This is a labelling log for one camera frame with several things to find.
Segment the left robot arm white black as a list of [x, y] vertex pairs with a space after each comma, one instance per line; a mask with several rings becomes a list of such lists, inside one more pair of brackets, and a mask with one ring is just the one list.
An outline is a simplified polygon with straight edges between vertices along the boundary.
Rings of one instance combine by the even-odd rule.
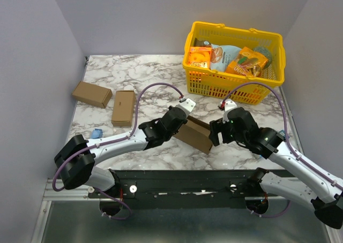
[[161, 118], [144, 122], [138, 129], [116, 136], [100, 139], [84, 139], [83, 135], [72, 137], [55, 156], [57, 172], [54, 180], [60, 178], [63, 189], [70, 190], [89, 184], [100, 188], [106, 197], [114, 197], [119, 185], [109, 170], [102, 170], [97, 164], [124, 153], [145, 151], [161, 146], [176, 135], [187, 122], [195, 104], [189, 100], [169, 110]]

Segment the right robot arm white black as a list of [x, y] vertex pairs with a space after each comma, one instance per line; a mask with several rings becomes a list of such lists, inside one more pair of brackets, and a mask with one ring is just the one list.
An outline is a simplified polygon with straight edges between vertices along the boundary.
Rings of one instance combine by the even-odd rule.
[[247, 181], [247, 191], [254, 196], [262, 192], [282, 196], [312, 210], [327, 226], [342, 228], [342, 178], [339, 178], [299, 153], [287, 136], [268, 127], [259, 127], [244, 108], [226, 111], [223, 118], [210, 122], [209, 138], [219, 145], [236, 142], [286, 169], [297, 181], [283, 179], [259, 169], [259, 175]]

